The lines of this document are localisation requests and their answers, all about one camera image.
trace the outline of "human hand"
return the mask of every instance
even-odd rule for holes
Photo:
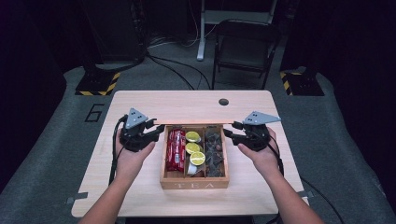
[[[138,152],[132,152],[123,148],[120,143],[120,129],[117,131],[116,152],[119,155],[117,162],[116,177],[114,181],[122,182],[127,188],[131,187],[134,179],[142,168],[143,161],[154,149],[155,143],[149,143],[145,148]]]
[[[276,139],[276,133],[271,128],[268,128],[268,132],[272,136],[269,144],[276,151],[276,153],[279,153],[279,148],[277,148],[276,142],[274,140]],[[274,152],[269,147],[266,147],[260,151],[253,151],[243,144],[238,144],[238,148],[253,161],[256,169],[265,179],[267,179],[270,175],[280,174],[276,155],[274,155]]]

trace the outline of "gray carpet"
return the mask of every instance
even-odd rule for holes
[[[160,45],[148,51],[155,56],[187,63],[211,79],[214,42],[206,43],[205,60],[196,61],[198,43],[191,47],[179,44]],[[350,138],[332,94],[331,83],[318,75],[325,96],[288,96],[278,68],[282,59],[280,46],[268,78],[266,89],[276,106],[300,175],[319,189],[338,210],[345,223],[396,223],[375,174],[365,163]],[[116,67],[120,64],[107,64]],[[196,71],[171,64],[196,88],[200,75]],[[0,195],[0,223],[76,223],[71,203],[66,199],[78,193],[96,138],[102,128],[112,96],[77,96],[75,87],[83,76],[76,68],[64,74],[67,90],[31,153]],[[221,72],[219,80],[235,81]],[[257,79],[244,78],[257,85]],[[188,86],[173,72],[146,59],[137,67],[121,72],[114,91],[187,90]],[[203,79],[199,90],[207,90]],[[243,90],[244,87],[216,84],[217,90]],[[96,105],[102,111],[97,122],[85,122]],[[326,223],[340,223],[329,204],[311,187],[312,208]],[[273,216],[256,216],[255,223],[265,223]]]

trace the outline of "human arm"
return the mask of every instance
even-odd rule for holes
[[[275,142],[276,134],[270,128],[268,128],[268,131],[272,136],[269,144],[278,152]],[[258,152],[243,144],[239,144],[238,148],[252,159],[254,166],[267,182],[284,223],[323,223],[280,173],[276,155],[269,147]]]
[[[117,132],[116,151],[120,156],[116,176],[102,196],[85,214],[79,223],[115,223],[125,195],[142,168],[143,161],[154,149],[151,142],[138,152],[122,149],[120,130]]]

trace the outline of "chair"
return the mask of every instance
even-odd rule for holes
[[[280,31],[270,23],[226,20],[217,26],[212,90],[215,89],[216,68],[221,67],[265,75],[262,90],[280,41]]]

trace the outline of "lemon slice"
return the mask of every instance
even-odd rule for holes
[[[205,161],[205,154],[202,152],[194,152],[190,155],[190,162],[194,165],[201,165]]]
[[[201,137],[199,136],[199,134],[197,132],[187,132],[186,139],[189,142],[200,142],[201,141]]]
[[[196,144],[196,143],[188,143],[186,145],[186,151],[189,154],[192,154],[194,152],[200,151],[200,146],[198,144]]]

